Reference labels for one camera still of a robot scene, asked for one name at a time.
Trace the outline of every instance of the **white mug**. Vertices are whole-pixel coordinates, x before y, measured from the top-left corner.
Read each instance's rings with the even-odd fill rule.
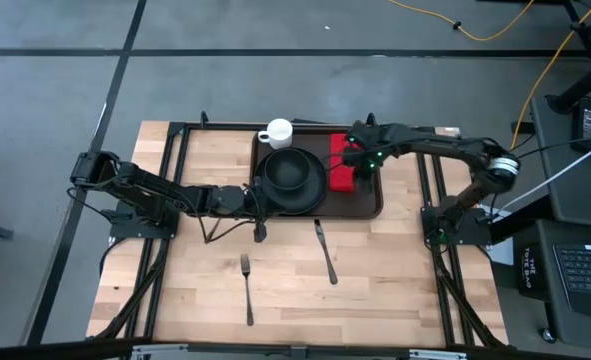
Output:
[[[293,125],[286,119],[275,119],[268,123],[266,131],[257,133],[257,139],[275,150],[289,147],[293,142]]]

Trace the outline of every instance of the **metal knife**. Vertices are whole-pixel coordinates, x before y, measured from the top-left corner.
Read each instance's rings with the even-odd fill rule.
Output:
[[[324,230],[322,230],[322,225],[319,223],[318,219],[315,219],[315,232],[317,233],[319,243],[322,245],[322,250],[324,250],[324,257],[326,258],[326,267],[328,267],[328,278],[331,281],[331,284],[335,285],[337,284],[337,275],[335,274],[335,269],[333,269],[331,257],[328,256],[328,249],[326,248],[326,238],[324,237]]]

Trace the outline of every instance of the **wooden tabletop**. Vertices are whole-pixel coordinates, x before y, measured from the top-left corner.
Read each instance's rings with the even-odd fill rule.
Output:
[[[145,121],[132,161],[157,173],[168,122]],[[440,133],[457,129],[439,128]],[[252,131],[190,133],[182,185],[248,182]],[[174,146],[168,179],[179,149]],[[431,193],[436,188],[426,157]],[[456,194],[470,183],[467,166],[442,159],[446,188]],[[390,158],[381,169],[384,208],[372,220],[322,220],[339,283],[331,285],[312,220],[269,220],[257,244],[252,225],[204,244],[197,220],[180,216],[164,275],[154,339],[173,342],[441,347],[430,252],[423,245],[421,188],[415,154]],[[207,231],[214,219],[204,218]],[[233,220],[223,220],[227,229]],[[142,239],[129,239],[108,255],[88,335],[103,330],[133,292]],[[504,321],[488,259],[475,247],[459,246],[468,300],[493,334],[506,342]],[[251,259],[255,325],[246,325],[244,278],[239,256]],[[448,266],[447,256],[444,259]],[[451,300],[456,339],[463,342]],[[136,334],[143,333],[148,297]]]

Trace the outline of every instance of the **metal fork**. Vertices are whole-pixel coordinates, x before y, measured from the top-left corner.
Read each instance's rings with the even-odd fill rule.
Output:
[[[253,320],[253,309],[251,309],[251,297],[248,293],[248,275],[251,274],[251,263],[246,254],[240,256],[239,262],[242,265],[242,275],[244,275],[244,281],[246,282],[246,325],[253,326],[255,321]]]

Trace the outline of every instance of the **black bowl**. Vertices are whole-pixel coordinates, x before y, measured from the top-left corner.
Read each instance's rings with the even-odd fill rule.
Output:
[[[270,155],[259,163],[253,175],[261,178],[262,191],[270,201],[271,207],[284,215],[300,215],[313,210],[324,199],[328,186],[328,177],[322,161],[306,150],[297,150],[306,156],[310,164],[308,178],[302,186],[285,191],[267,181],[265,165]]]
[[[311,164],[306,155],[293,148],[279,149],[264,162],[265,181],[279,191],[300,188],[311,172]]]

